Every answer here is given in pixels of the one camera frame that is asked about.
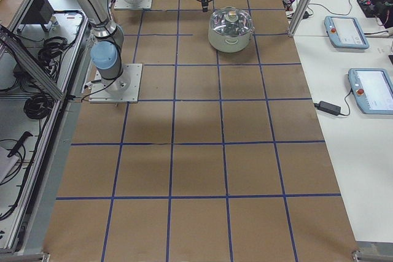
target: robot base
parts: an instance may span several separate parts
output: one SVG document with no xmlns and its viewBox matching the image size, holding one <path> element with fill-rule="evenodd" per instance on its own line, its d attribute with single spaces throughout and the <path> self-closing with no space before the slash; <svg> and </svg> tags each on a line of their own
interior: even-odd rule
<svg viewBox="0 0 393 262">
<path fill-rule="evenodd" d="M 125 91 L 119 91 L 118 93 L 109 93 L 106 90 L 89 96 L 90 102 L 104 102 L 104 103 L 116 103 L 116 102 L 138 102 L 139 87 L 141 85 L 142 77 L 142 64 L 124 64 L 124 71 L 131 77 L 130 86 Z M 101 75 L 97 71 L 96 80 L 101 79 Z M 93 85 L 91 92 L 102 90 L 104 86 L 101 83 Z"/>
<path fill-rule="evenodd" d="M 137 3 L 129 3 L 126 0 L 116 0 L 114 9 L 115 10 L 141 10 L 151 9 L 153 0 L 142 0 Z"/>
</svg>

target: cooking pot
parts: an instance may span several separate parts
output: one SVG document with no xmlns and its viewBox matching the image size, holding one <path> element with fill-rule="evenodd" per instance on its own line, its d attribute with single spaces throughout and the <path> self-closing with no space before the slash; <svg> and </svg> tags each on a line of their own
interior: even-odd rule
<svg viewBox="0 0 393 262">
<path fill-rule="evenodd" d="M 250 42 L 254 30 L 251 16 L 241 9 L 225 7 L 209 21 L 209 42 L 221 52 L 238 52 Z"/>
</svg>

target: light blue tablet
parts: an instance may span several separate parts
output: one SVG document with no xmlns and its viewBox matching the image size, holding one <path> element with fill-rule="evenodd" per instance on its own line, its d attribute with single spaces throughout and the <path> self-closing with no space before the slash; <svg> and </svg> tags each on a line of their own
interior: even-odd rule
<svg viewBox="0 0 393 262">
<path fill-rule="evenodd" d="M 385 69 L 350 69 L 348 79 L 363 113 L 393 115 L 393 84 Z"/>
<path fill-rule="evenodd" d="M 325 17 L 325 27 L 331 43 L 337 48 L 369 48 L 366 36 L 356 18 Z"/>
</svg>

